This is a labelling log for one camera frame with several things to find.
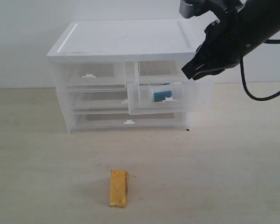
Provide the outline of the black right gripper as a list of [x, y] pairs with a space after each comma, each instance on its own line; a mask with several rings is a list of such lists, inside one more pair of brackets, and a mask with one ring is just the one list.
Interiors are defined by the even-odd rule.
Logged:
[[182, 68], [187, 79], [221, 74], [254, 50], [254, 1], [205, 0], [218, 18], [205, 29], [205, 40]]

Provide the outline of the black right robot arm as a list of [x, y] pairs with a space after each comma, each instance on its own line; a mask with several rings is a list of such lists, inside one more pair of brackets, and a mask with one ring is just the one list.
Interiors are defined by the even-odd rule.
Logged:
[[188, 79], [217, 75], [280, 31], [280, 0], [182, 0], [184, 18], [211, 11], [217, 19], [205, 29], [205, 40], [182, 67]]

